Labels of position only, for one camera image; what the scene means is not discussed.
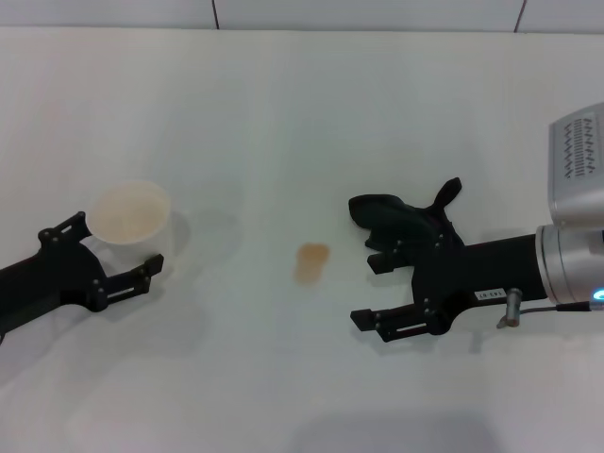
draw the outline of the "white tabletop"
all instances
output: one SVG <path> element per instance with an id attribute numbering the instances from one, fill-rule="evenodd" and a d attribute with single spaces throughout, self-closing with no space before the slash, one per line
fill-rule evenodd
<path id="1" fill-rule="evenodd" d="M 604 100 L 604 37 L 0 29 L 0 266 L 111 182 L 173 197 L 176 271 L 0 347 L 0 451 L 599 452 L 604 317 L 464 313 L 383 344 L 348 198 L 447 209 L 466 243 L 549 220 L 547 125 Z M 294 282 L 307 242 L 331 253 Z"/>

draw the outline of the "label sticker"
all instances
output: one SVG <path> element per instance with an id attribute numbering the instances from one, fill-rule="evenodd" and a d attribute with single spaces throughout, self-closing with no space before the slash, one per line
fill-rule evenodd
<path id="1" fill-rule="evenodd" d="M 508 296 L 506 292 L 503 291 L 503 288 L 497 288 L 496 290 L 476 291 L 474 294 L 478 300 L 500 299 Z"/>

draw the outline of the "liquid spill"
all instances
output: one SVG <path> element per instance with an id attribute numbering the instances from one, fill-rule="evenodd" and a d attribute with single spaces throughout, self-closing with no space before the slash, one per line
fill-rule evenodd
<path id="1" fill-rule="evenodd" d="M 317 283 L 328 259 L 329 247 L 324 243 L 305 243 L 296 254 L 294 280 L 302 286 Z"/>

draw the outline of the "vent grille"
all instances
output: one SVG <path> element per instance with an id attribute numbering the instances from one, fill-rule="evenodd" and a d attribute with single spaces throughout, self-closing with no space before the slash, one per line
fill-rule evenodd
<path id="1" fill-rule="evenodd" d="M 564 177 L 576 179 L 592 174 L 596 160 L 596 122 L 593 115 L 574 119 L 564 127 Z"/>

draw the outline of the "white cup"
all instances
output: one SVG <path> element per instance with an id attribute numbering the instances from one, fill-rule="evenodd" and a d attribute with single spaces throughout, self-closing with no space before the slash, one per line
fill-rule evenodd
<path id="1" fill-rule="evenodd" d="M 92 204 L 86 225 L 113 253 L 119 272 L 140 266 L 157 254 L 164 257 L 161 273 L 172 270 L 171 202 L 157 184 L 134 180 L 111 187 Z"/>

